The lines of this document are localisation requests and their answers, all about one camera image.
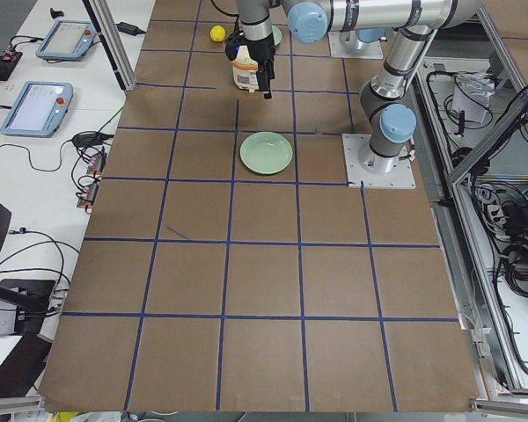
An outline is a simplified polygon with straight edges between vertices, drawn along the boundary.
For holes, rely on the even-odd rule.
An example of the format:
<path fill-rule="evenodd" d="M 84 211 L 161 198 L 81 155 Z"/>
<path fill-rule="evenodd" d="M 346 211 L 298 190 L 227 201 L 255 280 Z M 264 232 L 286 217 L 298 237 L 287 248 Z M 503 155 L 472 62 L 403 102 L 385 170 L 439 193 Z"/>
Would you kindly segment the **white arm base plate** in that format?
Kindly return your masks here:
<path fill-rule="evenodd" d="M 395 157 L 377 156 L 370 149 L 370 135 L 343 134 L 343 153 L 347 184 L 352 188 L 405 189 L 416 188 L 412 164 L 403 146 Z"/>

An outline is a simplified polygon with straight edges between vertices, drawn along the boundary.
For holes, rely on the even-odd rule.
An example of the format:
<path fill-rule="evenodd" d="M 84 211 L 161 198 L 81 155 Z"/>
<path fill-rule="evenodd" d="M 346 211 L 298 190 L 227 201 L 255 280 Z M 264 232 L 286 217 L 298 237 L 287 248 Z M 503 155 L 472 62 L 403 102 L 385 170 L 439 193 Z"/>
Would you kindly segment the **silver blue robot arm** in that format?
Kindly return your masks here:
<path fill-rule="evenodd" d="M 327 33 L 392 28 L 396 34 L 383 68 L 361 91 L 361 106 L 372 127 L 358 154 L 367 172 L 385 175 L 400 160 L 404 143 L 416 127 L 414 113 L 401 104 L 417 67 L 436 32 L 460 25 L 482 6 L 480 1 L 239 1 L 234 30 L 225 53 L 234 60 L 245 46 L 257 63 L 256 79 L 266 99 L 272 97 L 275 43 L 270 10 L 283 8 L 291 34 L 313 44 Z"/>

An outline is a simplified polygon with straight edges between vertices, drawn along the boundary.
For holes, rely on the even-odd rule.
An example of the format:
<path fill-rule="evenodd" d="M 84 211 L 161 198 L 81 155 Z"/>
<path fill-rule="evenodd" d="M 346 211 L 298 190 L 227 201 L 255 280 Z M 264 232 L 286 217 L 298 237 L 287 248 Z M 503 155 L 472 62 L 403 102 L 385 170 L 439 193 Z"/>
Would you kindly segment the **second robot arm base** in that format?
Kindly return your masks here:
<path fill-rule="evenodd" d="M 384 36 L 384 28 L 352 30 L 345 33 L 330 32 L 330 55 L 335 58 L 381 60 L 383 52 L 380 40 Z"/>

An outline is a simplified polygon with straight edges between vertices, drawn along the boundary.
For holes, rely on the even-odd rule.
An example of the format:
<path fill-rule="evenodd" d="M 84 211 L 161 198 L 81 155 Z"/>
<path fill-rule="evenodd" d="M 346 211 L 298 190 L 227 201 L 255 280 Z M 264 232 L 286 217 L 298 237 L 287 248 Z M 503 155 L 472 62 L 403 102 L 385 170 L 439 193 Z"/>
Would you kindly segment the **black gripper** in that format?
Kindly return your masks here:
<path fill-rule="evenodd" d="M 271 99 L 271 81 L 275 78 L 275 43 L 273 34 L 269 34 L 268 37 L 262 40 L 251 41 L 243 34 L 232 33 L 225 39 L 225 54 L 230 61 L 234 61 L 237 58 L 238 50 L 241 46 L 246 46 L 250 57 L 258 63 L 256 78 L 259 91 L 264 94 L 264 99 Z"/>

